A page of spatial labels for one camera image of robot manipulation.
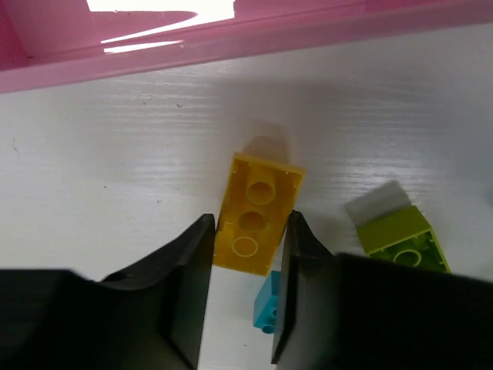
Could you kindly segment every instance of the green lego brick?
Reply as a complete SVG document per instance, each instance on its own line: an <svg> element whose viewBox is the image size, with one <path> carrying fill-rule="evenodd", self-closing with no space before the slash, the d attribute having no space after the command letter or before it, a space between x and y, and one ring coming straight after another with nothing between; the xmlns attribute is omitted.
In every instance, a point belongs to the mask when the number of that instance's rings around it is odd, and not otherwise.
<svg viewBox="0 0 493 370"><path fill-rule="evenodd" d="M372 258L450 272L431 225L416 206L373 220L357 228L357 235Z"/></svg>

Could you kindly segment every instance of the yellow lego brick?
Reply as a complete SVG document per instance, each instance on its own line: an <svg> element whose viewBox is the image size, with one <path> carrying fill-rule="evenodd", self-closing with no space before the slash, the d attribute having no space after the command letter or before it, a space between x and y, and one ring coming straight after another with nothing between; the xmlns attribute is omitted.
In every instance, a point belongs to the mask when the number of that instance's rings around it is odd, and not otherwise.
<svg viewBox="0 0 493 370"><path fill-rule="evenodd" d="M305 170L235 153L219 215L214 264L266 275Z"/></svg>

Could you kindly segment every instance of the pink plastic container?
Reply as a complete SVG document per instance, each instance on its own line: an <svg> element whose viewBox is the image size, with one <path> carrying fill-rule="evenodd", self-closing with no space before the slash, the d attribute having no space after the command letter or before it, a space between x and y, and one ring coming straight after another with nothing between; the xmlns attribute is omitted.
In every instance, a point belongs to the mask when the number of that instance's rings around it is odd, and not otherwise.
<svg viewBox="0 0 493 370"><path fill-rule="evenodd" d="M0 93L493 21L493 0L0 0Z"/></svg>

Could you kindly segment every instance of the white table surface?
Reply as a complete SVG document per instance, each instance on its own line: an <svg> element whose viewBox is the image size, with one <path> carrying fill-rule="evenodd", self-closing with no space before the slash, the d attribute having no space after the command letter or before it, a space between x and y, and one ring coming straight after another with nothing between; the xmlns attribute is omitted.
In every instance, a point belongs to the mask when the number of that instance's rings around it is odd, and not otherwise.
<svg viewBox="0 0 493 370"><path fill-rule="evenodd" d="M3 267L102 278L217 215L233 151L282 134L332 251L362 253L344 205L398 180L451 269L493 280L493 25L7 94L0 112ZM271 367L262 283L214 268L201 369Z"/></svg>

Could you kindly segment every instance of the blue lego brick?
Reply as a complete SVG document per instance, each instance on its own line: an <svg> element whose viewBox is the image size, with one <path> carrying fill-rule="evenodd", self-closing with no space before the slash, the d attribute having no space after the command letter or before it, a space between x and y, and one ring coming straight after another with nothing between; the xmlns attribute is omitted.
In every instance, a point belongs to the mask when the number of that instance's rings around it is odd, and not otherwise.
<svg viewBox="0 0 493 370"><path fill-rule="evenodd" d="M277 318L280 272L271 271L253 305L253 326L273 334Z"/></svg>

